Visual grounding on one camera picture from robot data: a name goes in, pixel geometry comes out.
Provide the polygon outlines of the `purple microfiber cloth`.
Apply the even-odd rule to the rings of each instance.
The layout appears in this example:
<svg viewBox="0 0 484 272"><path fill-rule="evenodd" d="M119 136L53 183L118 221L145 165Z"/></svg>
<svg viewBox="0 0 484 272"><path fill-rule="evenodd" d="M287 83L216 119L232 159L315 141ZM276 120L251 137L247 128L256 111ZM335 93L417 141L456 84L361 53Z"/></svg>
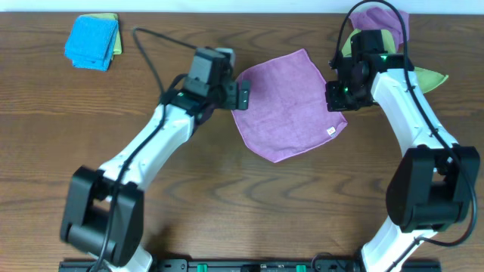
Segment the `purple microfiber cloth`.
<svg viewBox="0 0 484 272"><path fill-rule="evenodd" d="M248 109L232 115L247 148L270 162L320 147L348 125L327 110L326 81L304 49L244 70L237 81L245 80Z"/></svg>

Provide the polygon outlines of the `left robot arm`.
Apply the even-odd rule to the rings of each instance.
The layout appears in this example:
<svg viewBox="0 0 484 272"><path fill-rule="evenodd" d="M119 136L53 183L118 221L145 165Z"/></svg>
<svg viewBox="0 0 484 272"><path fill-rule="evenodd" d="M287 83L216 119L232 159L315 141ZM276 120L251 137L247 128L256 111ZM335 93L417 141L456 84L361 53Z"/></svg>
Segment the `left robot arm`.
<svg viewBox="0 0 484 272"><path fill-rule="evenodd" d="M116 156L98 169L73 174L60 238L93 256L63 261L61 271L152 271L154 258L141 246L144 192L167 159L215 109L246 110L250 82L220 85L177 76L161 95L149 123Z"/></svg>

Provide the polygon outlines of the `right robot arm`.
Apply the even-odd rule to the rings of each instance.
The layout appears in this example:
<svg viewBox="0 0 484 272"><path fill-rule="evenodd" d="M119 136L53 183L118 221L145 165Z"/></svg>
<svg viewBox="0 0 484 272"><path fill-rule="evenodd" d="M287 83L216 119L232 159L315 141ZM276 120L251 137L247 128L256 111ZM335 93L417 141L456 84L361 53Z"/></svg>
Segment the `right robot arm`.
<svg viewBox="0 0 484 272"><path fill-rule="evenodd" d="M476 148L461 146L443 127L405 54L376 50L345 57L338 52L330 67L337 80L326 84L327 108L380 106L402 152L386 190L387 218L352 267L401 271L422 243L462 244L476 225Z"/></svg>

